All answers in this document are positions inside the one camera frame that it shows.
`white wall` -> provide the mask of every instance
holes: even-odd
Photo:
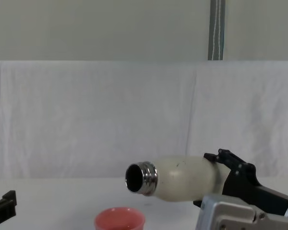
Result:
[[[288,60],[288,0],[227,0],[225,60]]]
[[[0,59],[206,60],[210,0],[0,0]]]

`white bottle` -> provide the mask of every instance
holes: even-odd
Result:
[[[202,200],[221,194],[230,169],[198,156],[163,157],[132,164],[126,171],[127,188],[165,201]]]

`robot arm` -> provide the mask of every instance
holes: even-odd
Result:
[[[195,230],[288,230],[288,217],[268,214],[239,198],[206,195]]]
[[[0,224],[16,215],[16,192],[9,191],[0,200]]]

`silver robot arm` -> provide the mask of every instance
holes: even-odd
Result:
[[[206,195],[195,230],[288,230],[288,217],[268,214],[239,198]]]

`screw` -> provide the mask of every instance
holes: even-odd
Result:
[[[265,214],[262,212],[259,214],[259,219],[263,219],[263,218],[265,218]]]

